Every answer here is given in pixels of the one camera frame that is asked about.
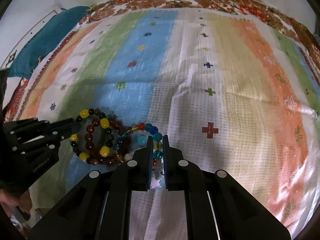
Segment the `left human hand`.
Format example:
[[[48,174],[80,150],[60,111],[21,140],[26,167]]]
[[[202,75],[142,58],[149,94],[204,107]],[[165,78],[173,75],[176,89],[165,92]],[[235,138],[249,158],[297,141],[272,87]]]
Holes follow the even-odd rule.
[[[20,197],[15,197],[10,194],[6,189],[0,189],[0,202],[3,210],[8,217],[12,215],[11,206],[18,206],[22,212],[30,213],[32,208],[32,202],[30,197],[30,191],[27,190]]]

